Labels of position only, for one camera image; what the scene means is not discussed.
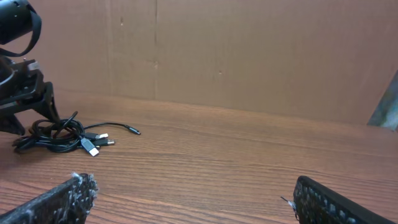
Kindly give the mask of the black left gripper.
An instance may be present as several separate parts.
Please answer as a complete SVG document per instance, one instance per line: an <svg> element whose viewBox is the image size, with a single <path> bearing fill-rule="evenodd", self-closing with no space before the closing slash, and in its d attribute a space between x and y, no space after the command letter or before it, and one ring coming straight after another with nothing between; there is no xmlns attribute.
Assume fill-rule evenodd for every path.
<svg viewBox="0 0 398 224"><path fill-rule="evenodd" d="M25 135L16 113L34 110L51 122L59 123L53 85L44 82L38 61L14 63L1 58L1 132Z"/></svg>

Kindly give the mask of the black USB cable long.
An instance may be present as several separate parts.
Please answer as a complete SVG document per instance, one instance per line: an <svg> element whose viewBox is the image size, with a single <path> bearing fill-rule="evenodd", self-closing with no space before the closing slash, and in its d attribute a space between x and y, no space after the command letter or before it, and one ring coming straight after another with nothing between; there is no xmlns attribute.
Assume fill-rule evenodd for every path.
<svg viewBox="0 0 398 224"><path fill-rule="evenodd" d="M130 131L133 134L141 135L141 132L138 129L133 128L132 126L129 126L126 124L121 124L121 123L114 123L114 122L103 122L103 123L91 124L91 125L85 126L84 129L96 128L99 126L109 126L109 125L120 126L120 127L126 128L128 131Z"/></svg>

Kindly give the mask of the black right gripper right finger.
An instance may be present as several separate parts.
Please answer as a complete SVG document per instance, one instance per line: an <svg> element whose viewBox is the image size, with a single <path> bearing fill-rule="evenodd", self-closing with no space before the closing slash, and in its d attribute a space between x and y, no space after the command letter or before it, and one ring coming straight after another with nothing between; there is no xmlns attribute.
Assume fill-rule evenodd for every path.
<svg viewBox="0 0 398 224"><path fill-rule="evenodd" d="M300 224L394 224L304 175L297 179L293 198Z"/></svg>

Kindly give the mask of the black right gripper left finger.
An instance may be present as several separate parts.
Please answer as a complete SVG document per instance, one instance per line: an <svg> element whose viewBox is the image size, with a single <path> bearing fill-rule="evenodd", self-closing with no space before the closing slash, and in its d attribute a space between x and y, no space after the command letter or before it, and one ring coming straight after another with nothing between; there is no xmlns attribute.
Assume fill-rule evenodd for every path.
<svg viewBox="0 0 398 224"><path fill-rule="evenodd" d="M98 184L92 174L71 179L1 215L2 224L77 224L95 205Z"/></svg>

